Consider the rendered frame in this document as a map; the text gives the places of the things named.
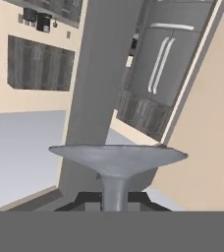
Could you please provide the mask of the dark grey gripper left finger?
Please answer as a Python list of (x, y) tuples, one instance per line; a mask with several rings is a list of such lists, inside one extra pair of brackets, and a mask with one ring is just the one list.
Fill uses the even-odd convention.
[(100, 212), (101, 210), (101, 192), (81, 192), (74, 202), (56, 209), (56, 212)]

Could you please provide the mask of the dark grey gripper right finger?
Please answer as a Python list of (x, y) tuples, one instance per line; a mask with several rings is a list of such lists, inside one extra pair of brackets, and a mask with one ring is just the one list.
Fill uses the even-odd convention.
[(128, 211), (129, 212), (169, 212), (168, 208), (150, 201), (145, 192), (130, 192), (128, 194)]

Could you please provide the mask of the grey wine glass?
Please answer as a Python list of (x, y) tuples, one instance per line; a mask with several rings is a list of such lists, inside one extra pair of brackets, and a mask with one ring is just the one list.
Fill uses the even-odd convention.
[(134, 176), (189, 156), (166, 146), (149, 145), (65, 145), (52, 146), (49, 151), (100, 174), (104, 212), (128, 209), (128, 193)]

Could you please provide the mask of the dark grey cupboards beside fridge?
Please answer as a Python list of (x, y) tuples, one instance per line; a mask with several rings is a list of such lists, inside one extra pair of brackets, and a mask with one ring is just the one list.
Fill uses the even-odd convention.
[(117, 119), (155, 141), (161, 140), (172, 110), (170, 106), (129, 91), (122, 92), (117, 109)]

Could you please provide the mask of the dark grey base cupboards run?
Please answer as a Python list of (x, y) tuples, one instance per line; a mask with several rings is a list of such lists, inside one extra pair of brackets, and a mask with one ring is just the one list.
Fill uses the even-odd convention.
[(7, 83), (16, 90), (67, 92), (74, 60), (72, 50), (9, 35)]

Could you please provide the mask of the grey fridge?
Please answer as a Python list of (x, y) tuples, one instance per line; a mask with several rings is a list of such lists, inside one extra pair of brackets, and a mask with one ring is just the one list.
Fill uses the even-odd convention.
[(213, 0), (154, 0), (129, 91), (171, 106), (194, 55)]

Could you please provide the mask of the black coffee machine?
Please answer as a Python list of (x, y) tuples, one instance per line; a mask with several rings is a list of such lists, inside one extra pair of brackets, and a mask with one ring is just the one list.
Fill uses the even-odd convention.
[(46, 13), (37, 14), (36, 29), (40, 32), (50, 32), (52, 16)]

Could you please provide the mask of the black small appliance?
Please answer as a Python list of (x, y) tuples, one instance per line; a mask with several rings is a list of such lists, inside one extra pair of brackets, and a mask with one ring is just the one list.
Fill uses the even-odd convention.
[(37, 12), (31, 8), (23, 8), (23, 19), (35, 23), (37, 20)]

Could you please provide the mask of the dark grey wall cupboards run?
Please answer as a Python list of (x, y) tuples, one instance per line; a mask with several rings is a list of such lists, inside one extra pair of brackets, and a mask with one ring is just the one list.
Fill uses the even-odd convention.
[(78, 28), (83, 0), (5, 0), (19, 7), (27, 7), (40, 13), (50, 14), (57, 21)]

